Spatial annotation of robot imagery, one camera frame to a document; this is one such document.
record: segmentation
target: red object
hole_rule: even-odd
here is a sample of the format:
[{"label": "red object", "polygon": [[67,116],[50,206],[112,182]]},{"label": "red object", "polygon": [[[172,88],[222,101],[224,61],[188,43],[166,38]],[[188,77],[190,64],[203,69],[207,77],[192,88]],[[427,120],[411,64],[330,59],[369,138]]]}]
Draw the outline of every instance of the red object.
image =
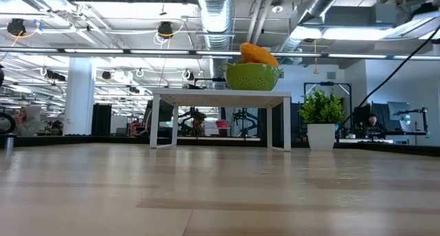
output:
[{"label": "red object", "polygon": [[228,123],[226,122],[226,120],[216,121],[215,124],[217,125],[217,127],[228,127]]}]

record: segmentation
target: pillar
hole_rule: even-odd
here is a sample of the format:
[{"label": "pillar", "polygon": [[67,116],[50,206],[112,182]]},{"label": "pillar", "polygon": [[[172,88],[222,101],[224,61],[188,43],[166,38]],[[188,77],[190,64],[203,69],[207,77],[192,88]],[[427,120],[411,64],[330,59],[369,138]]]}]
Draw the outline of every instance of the pillar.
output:
[{"label": "pillar", "polygon": [[63,134],[91,134],[96,68],[92,58],[70,58]]}]

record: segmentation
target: table leg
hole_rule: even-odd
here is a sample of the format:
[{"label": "table leg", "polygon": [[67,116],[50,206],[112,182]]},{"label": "table leg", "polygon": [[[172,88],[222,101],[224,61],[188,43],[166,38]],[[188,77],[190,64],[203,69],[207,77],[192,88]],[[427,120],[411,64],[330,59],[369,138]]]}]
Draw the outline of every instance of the table leg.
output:
[{"label": "table leg", "polygon": [[159,102],[160,95],[153,95],[153,108],[151,111],[150,148],[157,148],[157,130],[159,127]]},{"label": "table leg", "polygon": [[292,147],[290,129],[290,103],[290,97],[285,97],[283,99],[284,151],[290,151]]},{"label": "table leg", "polygon": [[179,105],[174,105],[173,111],[173,135],[171,144],[177,145],[177,130],[179,129]]},{"label": "table leg", "polygon": [[267,108],[267,147],[273,147],[272,144],[272,108]]}]

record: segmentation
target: computer screen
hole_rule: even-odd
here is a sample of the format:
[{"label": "computer screen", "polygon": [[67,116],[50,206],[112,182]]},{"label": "computer screen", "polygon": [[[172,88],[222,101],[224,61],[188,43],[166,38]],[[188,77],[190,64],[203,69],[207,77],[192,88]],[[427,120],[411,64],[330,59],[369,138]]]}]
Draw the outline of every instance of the computer screen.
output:
[{"label": "computer screen", "polygon": [[[146,105],[145,115],[143,122],[146,122],[147,116],[150,114],[151,109],[153,108],[153,101],[150,100]],[[164,100],[159,101],[159,121],[160,122],[169,122],[173,117],[174,106],[168,104]]]},{"label": "computer screen", "polygon": [[388,102],[388,110],[390,113],[390,120],[411,120],[410,114],[402,113],[410,111],[411,106],[405,102]]}]

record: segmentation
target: white planter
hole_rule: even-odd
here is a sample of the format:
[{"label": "white planter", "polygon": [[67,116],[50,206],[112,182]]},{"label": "white planter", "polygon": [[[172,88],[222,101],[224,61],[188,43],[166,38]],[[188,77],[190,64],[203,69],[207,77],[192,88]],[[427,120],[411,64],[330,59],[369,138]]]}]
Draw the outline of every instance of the white planter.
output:
[{"label": "white planter", "polygon": [[335,144],[334,124],[309,124],[307,136],[310,149],[314,151],[331,151]]}]

